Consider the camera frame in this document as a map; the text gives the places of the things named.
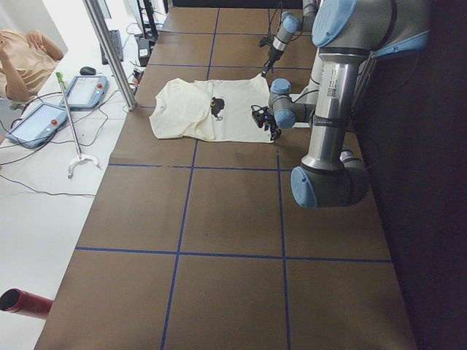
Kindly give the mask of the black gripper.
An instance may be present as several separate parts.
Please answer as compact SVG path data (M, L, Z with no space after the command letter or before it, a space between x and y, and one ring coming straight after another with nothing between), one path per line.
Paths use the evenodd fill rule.
M264 47L266 45L269 46L269 51L268 59L264 63L260 73L262 77L265 77L267 75L268 71L270 71L273 68L274 63L281 58L283 53L283 42L277 37L274 37L273 39L263 37L259 42L259 47Z
M274 141L281 136L282 131L279 128L274 127L274 115L267 106L261 107L258 105L252 105L250 108L252 118L256 125L259 128L263 128L265 131L270 131L271 141Z

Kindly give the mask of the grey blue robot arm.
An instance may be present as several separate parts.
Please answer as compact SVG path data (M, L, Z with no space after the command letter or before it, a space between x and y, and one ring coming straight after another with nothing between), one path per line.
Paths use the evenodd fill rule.
M429 1L305 1L301 17L282 14L263 70L272 69L294 34L309 32L317 57L308 88L317 99L310 104L293 101L290 83L276 79L267 105L253 107L252 118L273 139L296 123L310 125L309 151L290 176L298 205L351 206L365 197L366 167L344 145L355 87L362 80L360 65L422 50L430 11Z
M268 32L260 41L259 47L269 47L268 58L263 65L261 76L265 77L274 67L274 64L282 57L289 43L302 35L311 33L314 19L316 18L319 1L302 1L303 13L296 17L291 12L282 12L279 28L275 35Z

